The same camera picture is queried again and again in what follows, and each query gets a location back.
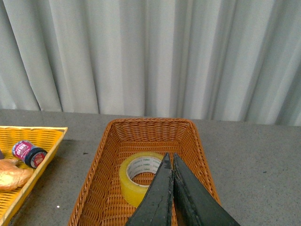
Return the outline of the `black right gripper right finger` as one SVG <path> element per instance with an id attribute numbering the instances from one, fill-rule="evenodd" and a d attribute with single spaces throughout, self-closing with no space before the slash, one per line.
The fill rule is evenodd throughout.
<path id="1" fill-rule="evenodd" d="M 238 226 L 178 154 L 173 157 L 174 207 L 179 226 Z"/>

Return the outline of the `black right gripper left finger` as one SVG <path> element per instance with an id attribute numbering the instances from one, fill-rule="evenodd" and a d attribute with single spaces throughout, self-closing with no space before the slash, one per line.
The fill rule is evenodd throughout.
<path id="1" fill-rule="evenodd" d="M 127 226 L 170 226 L 172 224 L 174 174 L 166 153 L 142 202 Z"/>

